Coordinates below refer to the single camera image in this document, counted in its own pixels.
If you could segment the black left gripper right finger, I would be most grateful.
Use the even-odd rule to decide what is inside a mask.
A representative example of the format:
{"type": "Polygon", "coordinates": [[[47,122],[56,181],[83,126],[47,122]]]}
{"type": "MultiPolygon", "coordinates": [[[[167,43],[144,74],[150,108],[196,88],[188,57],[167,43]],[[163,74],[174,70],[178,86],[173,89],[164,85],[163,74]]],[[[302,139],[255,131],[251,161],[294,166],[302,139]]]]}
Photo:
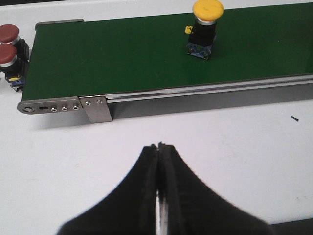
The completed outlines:
{"type": "Polygon", "coordinates": [[[211,190],[172,145],[158,145],[160,225],[165,235],[272,235],[263,220],[211,190]]]}

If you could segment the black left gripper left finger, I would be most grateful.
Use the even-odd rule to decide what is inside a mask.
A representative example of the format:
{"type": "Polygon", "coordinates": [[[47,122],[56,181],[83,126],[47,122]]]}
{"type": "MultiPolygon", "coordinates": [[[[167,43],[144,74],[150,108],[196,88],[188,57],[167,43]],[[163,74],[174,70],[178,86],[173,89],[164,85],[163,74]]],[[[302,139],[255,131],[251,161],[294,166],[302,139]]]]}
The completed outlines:
{"type": "Polygon", "coordinates": [[[102,201],[66,222],[59,235],[154,235],[158,151],[146,146],[123,181],[102,201]]]}

